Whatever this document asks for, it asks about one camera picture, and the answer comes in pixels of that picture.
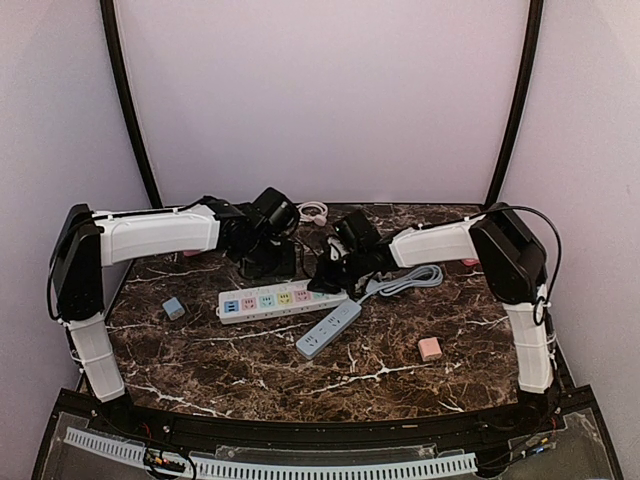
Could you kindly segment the blue power strip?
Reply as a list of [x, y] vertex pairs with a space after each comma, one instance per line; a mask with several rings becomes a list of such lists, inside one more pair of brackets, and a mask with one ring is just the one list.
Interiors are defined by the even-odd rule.
[[361, 314], [362, 306], [347, 299], [296, 342], [297, 351], [306, 359], [315, 358]]

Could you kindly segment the white multicolour power strip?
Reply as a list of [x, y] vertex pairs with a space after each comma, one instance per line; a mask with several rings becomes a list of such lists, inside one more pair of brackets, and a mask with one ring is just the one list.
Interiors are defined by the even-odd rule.
[[332, 309], [348, 299], [337, 294], [307, 289], [309, 280], [298, 280], [260, 287], [221, 292], [216, 314], [224, 325]]

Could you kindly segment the grey-blue charger cube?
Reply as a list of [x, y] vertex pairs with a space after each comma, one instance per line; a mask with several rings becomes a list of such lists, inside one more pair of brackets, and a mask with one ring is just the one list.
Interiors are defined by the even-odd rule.
[[162, 303], [162, 308], [170, 320], [176, 320], [185, 314], [185, 309], [176, 297]]

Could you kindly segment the salmon pink charger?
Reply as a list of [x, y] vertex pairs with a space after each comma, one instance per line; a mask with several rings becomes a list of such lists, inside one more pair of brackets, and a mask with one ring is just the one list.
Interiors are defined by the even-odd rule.
[[442, 357], [439, 340], [435, 337], [420, 339], [418, 342], [418, 350], [423, 362], [437, 360]]

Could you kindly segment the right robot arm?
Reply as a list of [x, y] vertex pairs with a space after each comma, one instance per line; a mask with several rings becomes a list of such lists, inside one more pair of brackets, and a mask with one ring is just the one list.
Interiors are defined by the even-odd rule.
[[476, 260], [511, 324], [519, 387], [542, 394], [554, 377], [548, 308], [557, 274], [547, 270], [546, 250], [520, 218], [522, 211], [498, 203], [459, 220], [415, 224], [389, 236], [382, 236], [362, 211], [352, 212], [335, 223], [308, 287], [354, 293], [371, 275]]

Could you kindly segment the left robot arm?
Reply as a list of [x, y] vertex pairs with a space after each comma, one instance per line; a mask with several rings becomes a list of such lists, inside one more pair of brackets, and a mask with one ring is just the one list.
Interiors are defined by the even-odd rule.
[[299, 221], [296, 205], [272, 187], [241, 204], [205, 195], [151, 210], [98, 212], [86, 204], [69, 210], [49, 260], [48, 314], [66, 329], [90, 389], [105, 403], [101, 417], [117, 434], [134, 435], [141, 415], [120, 398], [126, 387], [106, 328], [104, 268], [160, 254], [217, 251], [259, 277], [292, 275], [291, 236]]

